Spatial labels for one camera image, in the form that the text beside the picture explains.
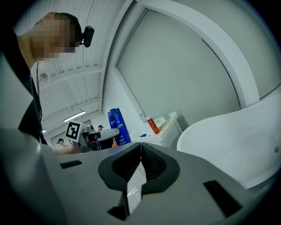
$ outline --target ceiling light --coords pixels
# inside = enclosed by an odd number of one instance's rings
[[[72,117],[69,117],[69,118],[67,118],[67,119],[64,119],[64,122],[67,122],[67,121],[69,121],[69,120],[72,120],[73,118],[78,117],[78,116],[80,116],[80,115],[82,115],[82,114],[84,114],[84,113],[86,113],[86,112],[83,111],[83,112],[80,112],[80,113],[78,113],[78,114],[75,114],[75,115],[72,116]]]

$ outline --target hair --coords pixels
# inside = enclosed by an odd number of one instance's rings
[[[74,28],[75,40],[71,41],[70,46],[65,48],[65,52],[72,52],[75,49],[75,47],[79,45],[82,39],[82,30],[77,17],[64,12],[62,13],[54,12],[54,17],[55,19],[59,19],[59,20],[68,19],[70,24],[70,31],[72,31],[72,29]],[[39,20],[34,26],[39,24],[41,21],[43,20],[42,19]]]

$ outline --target white cap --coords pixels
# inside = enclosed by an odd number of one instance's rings
[[[146,117],[146,120],[150,120],[150,119],[152,119],[152,116],[149,115]]]

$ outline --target bottle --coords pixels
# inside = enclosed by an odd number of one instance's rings
[[[120,134],[115,136],[114,139],[118,146],[124,145],[131,142],[131,138],[129,132],[127,130],[125,121],[120,112],[120,109],[111,109],[108,113],[108,120],[111,128],[118,128],[120,130]]]
[[[160,133],[160,130],[158,129],[158,127],[156,126],[152,116],[147,116],[146,117],[146,120],[148,121],[150,127],[152,128],[154,134],[159,134]]]

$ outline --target white vanity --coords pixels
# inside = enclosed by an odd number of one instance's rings
[[[160,129],[159,134],[154,134],[153,130],[146,122],[143,126],[139,127],[136,131],[130,133],[132,142],[146,142],[155,145],[161,145],[168,148],[175,149],[177,148],[177,141],[182,133],[182,130],[177,122],[178,115],[176,112],[168,114],[170,117],[167,121],[167,124]],[[156,125],[161,127],[166,120],[164,117],[154,119]]]

